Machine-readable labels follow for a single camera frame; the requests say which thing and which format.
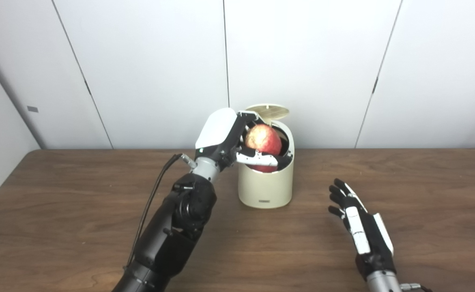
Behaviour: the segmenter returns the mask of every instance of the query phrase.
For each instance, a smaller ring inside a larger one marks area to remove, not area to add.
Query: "robot finger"
[[[341,219],[343,219],[343,217],[345,216],[345,212],[342,209],[336,208],[335,206],[329,206],[328,211],[331,214],[340,217]]]
[[[347,185],[347,183],[344,183],[340,179],[335,178],[334,184],[339,187],[345,195],[354,194],[354,191],[349,187],[349,185]]]
[[[345,198],[347,196],[347,194],[343,190],[339,189],[338,187],[336,187],[334,185],[329,186],[329,191],[332,194],[335,194],[335,195],[339,196],[340,198]]]
[[[335,194],[335,193],[331,193],[331,194],[329,194],[329,198],[330,198],[333,202],[337,203],[340,207],[343,207],[343,206],[342,206],[342,204],[343,204],[343,198],[344,198],[343,196],[339,196],[339,195],[337,195],[337,194]]]

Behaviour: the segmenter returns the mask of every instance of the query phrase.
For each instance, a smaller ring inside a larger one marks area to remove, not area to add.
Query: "cream trash can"
[[[237,190],[239,199],[245,205],[271,209],[282,207],[291,201],[293,187],[293,162],[295,146],[290,129],[278,119],[289,114],[289,110],[281,105],[252,105],[248,111],[257,112],[261,118],[279,134],[282,141],[281,156],[291,156],[291,162],[284,169],[276,172],[258,172],[245,164],[239,164]]]

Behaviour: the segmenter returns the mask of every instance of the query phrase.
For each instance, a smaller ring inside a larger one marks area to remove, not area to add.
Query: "robot forearm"
[[[216,201],[211,181],[219,173],[203,157],[174,183],[137,241],[135,257],[113,292],[162,292],[179,274],[201,237]]]

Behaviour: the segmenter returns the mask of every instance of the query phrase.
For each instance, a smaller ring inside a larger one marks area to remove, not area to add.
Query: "wooden table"
[[[0,292],[111,291],[174,152],[28,154],[0,188]],[[186,171],[170,168],[151,213]],[[475,149],[297,150],[294,173],[291,203],[259,210],[239,201],[237,168],[225,170],[204,235],[167,291],[366,292],[352,239],[327,211],[335,177],[383,215],[400,281],[475,291]]]

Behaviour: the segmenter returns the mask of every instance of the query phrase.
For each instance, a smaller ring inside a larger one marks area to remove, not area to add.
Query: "black cable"
[[[432,289],[428,289],[427,287],[421,285],[421,290],[423,290],[424,292],[434,292],[432,291]]]
[[[156,179],[156,182],[154,183],[153,190],[150,192],[149,199],[147,200],[147,204],[145,204],[145,208],[143,209],[143,214],[140,219],[140,223],[138,224],[138,231],[137,235],[135,236],[135,241],[133,242],[133,246],[131,248],[131,253],[129,254],[129,259],[127,260],[127,265],[129,266],[131,262],[133,261],[133,257],[135,256],[135,247],[137,246],[138,239],[140,238],[140,235],[142,233],[143,229],[143,224],[145,223],[145,218],[147,217],[147,213],[149,211],[150,203],[153,201],[154,195],[156,194],[156,191],[158,190],[158,185],[160,185],[161,178],[165,174],[165,172],[169,169],[169,167],[176,162],[181,157],[182,154],[179,155],[173,155],[167,163],[163,166],[161,169],[160,174],[158,175],[158,178]]]

